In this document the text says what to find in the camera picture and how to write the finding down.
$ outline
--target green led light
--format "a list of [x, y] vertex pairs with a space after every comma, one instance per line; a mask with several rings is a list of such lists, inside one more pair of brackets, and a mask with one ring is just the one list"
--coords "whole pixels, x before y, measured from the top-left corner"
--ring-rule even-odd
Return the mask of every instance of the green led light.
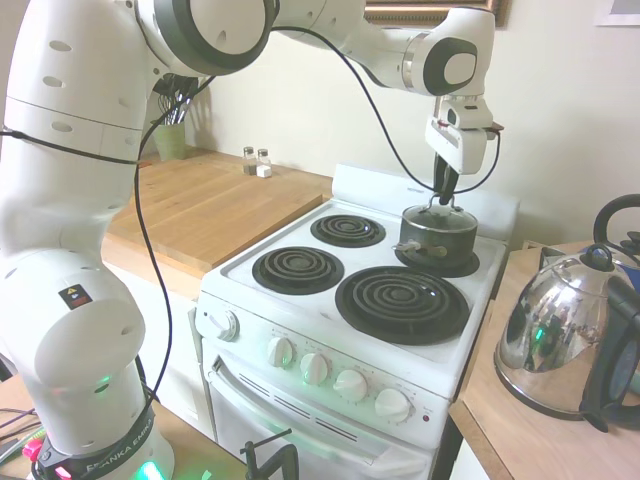
[[140, 467], [134, 480], [164, 480], [164, 477], [154, 462], [147, 462]]

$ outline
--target black kettle handle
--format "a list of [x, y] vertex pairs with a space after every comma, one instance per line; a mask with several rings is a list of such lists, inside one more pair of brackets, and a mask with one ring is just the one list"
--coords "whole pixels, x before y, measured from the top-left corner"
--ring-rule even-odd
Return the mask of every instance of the black kettle handle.
[[640, 430], [640, 405], [622, 405], [640, 363], [640, 294], [617, 276], [609, 279], [608, 288], [608, 325], [580, 410], [602, 432], [608, 431], [608, 423]]
[[605, 205], [600, 213], [598, 213], [595, 224], [593, 225], [593, 241], [595, 243], [610, 244], [607, 230], [609, 229], [611, 217], [620, 210], [635, 207], [640, 208], [640, 194], [637, 193], [624, 195]]

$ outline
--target oven handle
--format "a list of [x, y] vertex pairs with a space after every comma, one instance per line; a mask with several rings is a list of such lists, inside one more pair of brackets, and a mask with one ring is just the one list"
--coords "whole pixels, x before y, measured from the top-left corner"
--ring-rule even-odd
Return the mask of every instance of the oven handle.
[[246, 389], [229, 372], [221, 360], [218, 361], [217, 366], [216, 371], [211, 371], [208, 374], [211, 386], [236, 409], [242, 413], [250, 414], [254, 421], [270, 432], [277, 434], [291, 428], [293, 433], [288, 435], [286, 440], [299, 448], [322, 458], [339, 459], [348, 467], [355, 468], [358, 472], [375, 479], [410, 475], [422, 472], [429, 466], [427, 455], [411, 452], [407, 449], [391, 446], [379, 457], [374, 457], [364, 452], [351, 453], [321, 442], [303, 432], [301, 428], [292, 427], [290, 420], [281, 418], [277, 413], [274, 414], [267, 408], [260, 406], [257, 401], [251, 398], [255, 395], [243, 391]]

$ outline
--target white knob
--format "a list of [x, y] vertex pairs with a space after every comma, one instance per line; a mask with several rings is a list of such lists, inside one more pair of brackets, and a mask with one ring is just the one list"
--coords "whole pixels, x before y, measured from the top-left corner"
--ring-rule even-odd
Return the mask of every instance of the white knob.
[[307, 385], [320, 385], [329, 375], [329, 366], [324, 357], [318, 353], [305, 355], [300, 362], [302, 378]]
[[293, 360], [293, 347], [286, 338], [274, 338], [267, 347], [267, 361], [277, 368], [285, 368]]
[[209, 314], [209, 322], [213, 326], [218, 337], [223, 342], [230, 342], [238, 334], [238, 317], [231, 311], [226, 311], [224, 315], [213, 316]]
[[367, 396], [367, 381], [360, 373], [345, 370], [338, 375], [333, 389], [345, 400], [359, 402]]
[[376, 414], [394, 423], [407, 419], [411, 412], [411, 403], [397, 390], [383, 390], [376, 398]]

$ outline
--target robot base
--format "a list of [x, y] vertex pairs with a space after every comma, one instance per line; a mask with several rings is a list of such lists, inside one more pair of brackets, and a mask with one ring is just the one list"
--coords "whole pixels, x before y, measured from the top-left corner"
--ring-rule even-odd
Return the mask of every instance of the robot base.
[[[169, 442], [160, 434], [157, 425], [153, 425], [151, 432], [139, 450], [125, 463], [115, 470], [100, 476], [97, 471], [90, 473], [87, 478], [94, 480], [171, 480], [175, 466], [173, 449]], [[48, 480], [46, 476], [32, 475], [33, 480]]]

